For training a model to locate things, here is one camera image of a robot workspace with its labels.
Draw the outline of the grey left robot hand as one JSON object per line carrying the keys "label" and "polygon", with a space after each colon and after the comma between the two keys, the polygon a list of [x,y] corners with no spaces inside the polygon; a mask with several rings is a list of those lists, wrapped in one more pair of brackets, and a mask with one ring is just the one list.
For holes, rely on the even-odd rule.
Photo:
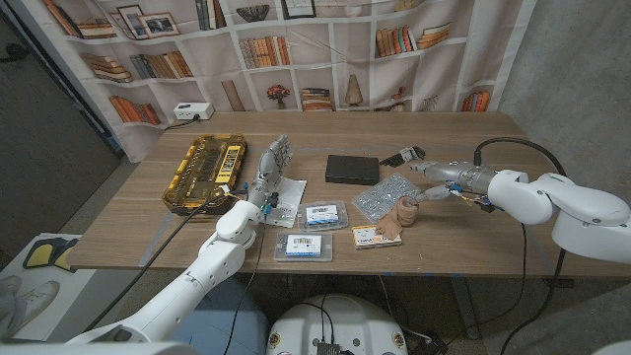
{"label": "grey left robot hand", "polygon": [[290,141],[281,134],[261,155],[247,201],[261,207],[267,196],[276,190],[291,159]]}

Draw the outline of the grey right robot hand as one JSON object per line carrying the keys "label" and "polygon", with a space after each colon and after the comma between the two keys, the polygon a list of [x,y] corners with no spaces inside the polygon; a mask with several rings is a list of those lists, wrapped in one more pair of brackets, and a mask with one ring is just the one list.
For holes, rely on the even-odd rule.
{"label": "grey right robot hand", "polygon": [[439,185],[431,187],[416,197],[418,202],[444,200],[457,196],[467,203],[489,206],[488,188],[497,172],[488,167],[477,167],[470,162],[424,162],[412,164],[410,170],[421,173]]}

